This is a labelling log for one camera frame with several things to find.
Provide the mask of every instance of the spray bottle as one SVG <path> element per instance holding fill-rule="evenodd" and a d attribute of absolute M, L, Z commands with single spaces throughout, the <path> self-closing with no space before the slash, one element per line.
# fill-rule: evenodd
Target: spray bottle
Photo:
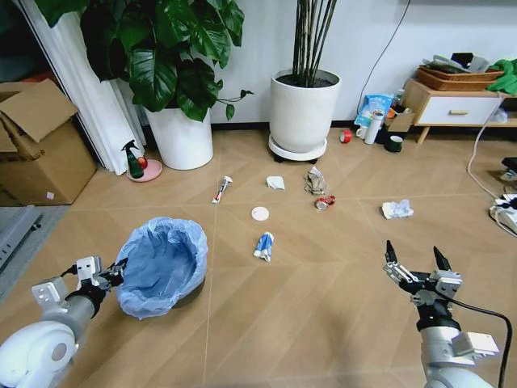
<path fill-rule="evenodd" d="M 138 179 L 144 176 L 144 170 L 133 152 L 131 152 L 131 148 L 135 148 L 138 150 L 138 147 L 135 145 L 135 141 L 131 140 L 128 144 L 122 147 L 122 151 L 126 151 L 126 158 L 128 158 L 128 170 L 129 174 L 134 178 Z"/>

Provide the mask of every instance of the blue trash bag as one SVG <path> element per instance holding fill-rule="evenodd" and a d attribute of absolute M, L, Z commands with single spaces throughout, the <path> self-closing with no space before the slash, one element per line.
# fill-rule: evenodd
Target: blue trash bag
<path fill-rule="evenodd" d="M 207 236 L 194 221 L 158 217 L 135 229 L 116 258 L 128 258 L 116 290 L 122 310 L 138 319 L 167 314 L 200 285 L 207 271 Z"/>

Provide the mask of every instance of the drawer handle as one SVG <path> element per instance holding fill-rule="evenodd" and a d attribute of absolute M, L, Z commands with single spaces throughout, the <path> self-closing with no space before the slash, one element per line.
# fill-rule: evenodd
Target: drawer handle
<path fill-rule="evenodd" d="M 453 109 L 451 109 L 449 111 L 449 115 L 451 115 L 451 116 L 465 116 L 468 114 L 469 114 L 469 111 L 458 111 L 458 110 L 453 110 Z"/>

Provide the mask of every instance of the white flower pot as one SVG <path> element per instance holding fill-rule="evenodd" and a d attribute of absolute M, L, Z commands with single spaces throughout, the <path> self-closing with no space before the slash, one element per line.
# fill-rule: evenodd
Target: white flower pot
<path fill-rule="evenodd" d="M 192 170 L 213 158 L 210 112 L 203 122 L 189 119 L 181 109 L 145 114 L 163 162 L 175 170 Z"/>
<path fill-rule="evenodd" d="M 329 133 L 341 79 L 318 70 L 317 77 L 332 83 L 326 87 L 297 87 L 277 81 L 290 74 L 280 71 L 271 78 L 270 130 L 275 142 L 293 153 L 310 153 L 321 149 Z"/>

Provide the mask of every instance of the pink dish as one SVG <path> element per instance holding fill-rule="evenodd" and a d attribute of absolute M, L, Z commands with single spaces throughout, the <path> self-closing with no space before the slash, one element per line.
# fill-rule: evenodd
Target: pink dish
<path fill-rule="evenodd" d="M 154 159 L 147 159 L 147 163 L 147 167 L 144 169 L 144 176 L 138 179 L 134 179 L 128 171 L 126 173 L 128 178 L 130 178 L 133 182 L 149 182 L 150 180 L 153 180 L 162 173 L 162 162 L 159 162 L 158 160 Z"/>

